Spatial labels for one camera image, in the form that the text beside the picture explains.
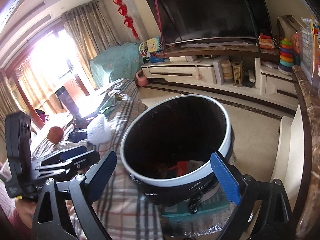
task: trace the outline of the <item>white box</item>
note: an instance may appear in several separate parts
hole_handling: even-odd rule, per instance
[[[170,62],[188,62],[195,61],[197,56],[169,57]]]
[[[217,84],[219,85],[224,83],[223,72],[220,63],[222,60],[229,60],[229,56],[219,56],[213,59],[214,74],[216,76]]]

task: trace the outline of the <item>curtain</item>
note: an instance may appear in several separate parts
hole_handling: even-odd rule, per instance
[[[0,136],[5,140],[5,117],[20,111],[4,70],[0,70]]]
[[[64,113],[65,109],[61,107],[55,95],[56,86],[50,78],[45,78],[41,70],[32,69],[31,63],[32,59],[28,57],[16,71],[19,83],[30,104],[34,109],[43,110],[49,116]]]
[[[90,60],[106,49],[119,45],[98,2],[91,1],[73,8],[62,15],[62,21],[68,35],[76,43],[79,61],[84,72],[96,88],[90,70]]]

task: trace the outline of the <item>blue gripper pad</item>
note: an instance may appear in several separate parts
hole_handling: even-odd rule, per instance
[[[239,183],[233,177],[229,169],[226,167],[226,165],[223,163],[216,152],[212,153],[210,164],[220,185],[226,193],[228,200],[238,205],[241,201]]]

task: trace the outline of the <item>television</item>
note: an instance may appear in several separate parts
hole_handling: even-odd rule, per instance
[[[272,35],[265,0],[247,0],[257,31]],[[158,23],[155,0],[147,3]],[[245,0],[157,0],[164,42],[255,39]]]

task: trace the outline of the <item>plaid fabric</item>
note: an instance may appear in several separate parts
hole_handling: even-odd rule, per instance
[[[96,146],[88,145],[88,150],[97,150],[101,157],[109,149],[115,151],[117,165],[100,200],[92,206],[113,240],[162,240],[157,208],[138,192],[120,158],[120,145],[125,131],[133,120],[147,109],[147,106],[142,103],[138,88],[133,81],[119,79],[112,82],[106,89],[107,92],[112,90],[120,95],[123,100],[108,119],[111,126],[111,140],[108,143]],[[64,139],[67,139],[68,134],[73,130],[69,118],[67,116],[64,120]],[[44,138],[32,153],[33,156],[43,156],[44,153],[50,153],[53,150],[52,143]],[[79,238],[85,238],[72,205],[68,203],[67,206],[77,235]]]

